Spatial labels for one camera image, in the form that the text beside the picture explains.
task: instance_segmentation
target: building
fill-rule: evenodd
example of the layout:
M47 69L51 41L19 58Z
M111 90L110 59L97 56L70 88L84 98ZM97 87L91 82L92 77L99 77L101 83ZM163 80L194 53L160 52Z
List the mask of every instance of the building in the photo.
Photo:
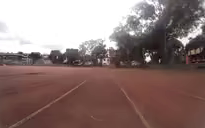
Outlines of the building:
M15 64L23 65L29 64L31 60L28 59L27 55L17 53L0 53L0 64Z

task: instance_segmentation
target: green tree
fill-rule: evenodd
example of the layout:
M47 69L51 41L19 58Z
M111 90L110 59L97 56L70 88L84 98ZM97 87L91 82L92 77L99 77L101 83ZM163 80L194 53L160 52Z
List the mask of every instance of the green tree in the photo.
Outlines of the green tree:
M33 60L33 64L35 64L35 62L38 60L38 59L41 59L41 53L40 52L31 52L29 54L29 57Z
M79 59L78 49L66 49L65 56L68 59L69 65L74 65L74 62Z
M168 49L174 48L168 43L187 36L202 22L203 4L202 0L147 0L138 3L126 17L125 24L114 30L111 39L118 43L121 51L125 51L128 60L131 54L126 51L136 51L132 55L138 53L141 58L145 51L152 51L162 63L169 63L172 59Z
M53 64L62 64L63 62L63 55L59 50L51 50L49 59Z

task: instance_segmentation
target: ground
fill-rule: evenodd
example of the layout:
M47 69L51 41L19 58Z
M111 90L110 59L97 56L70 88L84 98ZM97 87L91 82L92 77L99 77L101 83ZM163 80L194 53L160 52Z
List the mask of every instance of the ground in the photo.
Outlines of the ground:
M205 128L205 72L0 66L0 128Z

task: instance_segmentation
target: sky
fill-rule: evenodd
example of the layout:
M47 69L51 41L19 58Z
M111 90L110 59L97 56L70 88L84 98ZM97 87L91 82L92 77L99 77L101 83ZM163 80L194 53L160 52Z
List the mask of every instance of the sky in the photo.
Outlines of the sky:
M65 51L102 38L140 0L0 0L0 52Z

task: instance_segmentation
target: tree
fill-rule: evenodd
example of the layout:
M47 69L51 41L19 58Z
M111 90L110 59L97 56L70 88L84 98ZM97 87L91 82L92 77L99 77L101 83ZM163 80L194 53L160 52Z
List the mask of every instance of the tree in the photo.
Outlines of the tree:
M33 64L41 58L41 53L40 52L31 52L29 54L29 57L33 60Z
M201 23L204 17L202 5L202 0L147 0L138 3L126 17L125 24L114 30L111 39L127 54L128 60L131 58L129 51L135 51L132 55L139 54L140 57L145 51L152 51L162 63L169 63L168 52L173 48L168 47L168 43L187 36Z
M105 57L107 50L105 49L106 45L103 44L103 42L99 42L96 47L94 47L93 51L91 52L91 55L94 58L94 65L97 64L97 60L100 60L99 65L102 66L102 59Z
M94 65L97 64L97 59L102 58L105 56L105 45L103 44L103 39L96 39L96 40L88 40L83 42L79 45L79 54L80 57L83 60L83 63L85 61L89 61L89 58L91 58L94 62Z
M69 65L74 65L74 61L79 59L79 51L78 49L66 49L65 56L68 59Z
M51 60L53 64L62 64L63 55L59 50L51 50L49 59Z

